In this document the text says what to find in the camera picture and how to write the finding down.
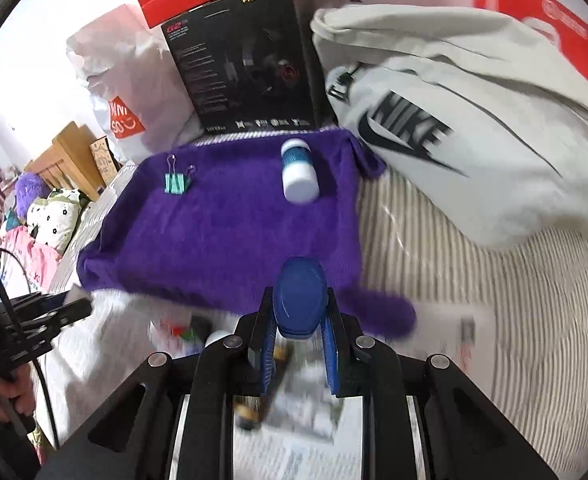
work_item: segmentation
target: white bottle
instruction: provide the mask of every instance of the white bottle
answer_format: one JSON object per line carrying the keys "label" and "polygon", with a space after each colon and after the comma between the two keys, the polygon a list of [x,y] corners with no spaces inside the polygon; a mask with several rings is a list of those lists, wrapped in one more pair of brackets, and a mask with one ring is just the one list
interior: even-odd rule
{"label": "white bottle", "polygon": [[309,145],[301,139],[289,139],[280,149],[283,158],[283,192],[292,204],[309,204],[318,198],[318,179]]}

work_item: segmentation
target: silver bolt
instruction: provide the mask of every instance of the silver bolt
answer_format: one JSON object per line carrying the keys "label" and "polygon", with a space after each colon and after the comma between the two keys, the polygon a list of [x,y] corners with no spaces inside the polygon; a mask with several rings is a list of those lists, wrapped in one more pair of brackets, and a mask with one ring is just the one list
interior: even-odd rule
{"label": "silver bolt", "polygon": [[444,370],[450,366],[450,359],[447,356],[441,354],[433,355],[430,359],[430,362],[434,368],[440,368],[440,370]]}
{"label": "silver bolt", "polygon": [[152,368],[161,367],[167,362],[167,354],[156,352],[155,354],[151,354],[149,356],[147,362]]}
{"label": "silver bolt", "polygon": [[373,348],[376,340],[368,335],[359,335],[356,338],[356,346],[359,348]]}
{"label": "silver bolt", "polygon": [[238,348],[243,344],[243,340],[237,335],[228,335],[223,341],[223,344],[226,348]]}

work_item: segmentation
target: hand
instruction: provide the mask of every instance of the hand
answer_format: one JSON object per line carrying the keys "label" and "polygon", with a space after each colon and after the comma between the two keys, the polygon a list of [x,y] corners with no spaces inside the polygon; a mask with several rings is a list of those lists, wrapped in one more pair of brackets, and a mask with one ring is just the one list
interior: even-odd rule
{"label": "hand", "polygon": [[[0,378],[0,396],[7,399],[16,399],[15,408],[18,413],[30,416],[34,413],[36,397],[34,396],[28,364],[22,365],[16,370],[16,381],[14,383],[8,383]],[[8,421],[7,415],[0,406],[0,422]]]}

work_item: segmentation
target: wooden headboard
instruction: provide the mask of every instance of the wooden headboard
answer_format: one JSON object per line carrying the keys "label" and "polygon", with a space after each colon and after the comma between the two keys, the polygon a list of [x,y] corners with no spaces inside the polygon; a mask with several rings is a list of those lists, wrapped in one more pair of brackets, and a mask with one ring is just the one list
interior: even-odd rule
{"label": "wooden headboard", "polygon": [[51,187],[80,189],[96,201],[105,183],[91,155],[90,144],[95,140],[87,126],[69,123],[39,158],[26,165],[25,171],[37,173]]}

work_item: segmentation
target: white plastic bag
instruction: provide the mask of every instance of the white plastic bag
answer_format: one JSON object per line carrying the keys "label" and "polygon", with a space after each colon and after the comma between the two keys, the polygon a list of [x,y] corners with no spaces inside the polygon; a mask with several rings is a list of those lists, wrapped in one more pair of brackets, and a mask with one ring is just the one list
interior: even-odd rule
{"label": "white plastic bag", "polygon": [[98,124],[129,160],[190,142],[200,124],[165,40],[123,5],[67,40]]}

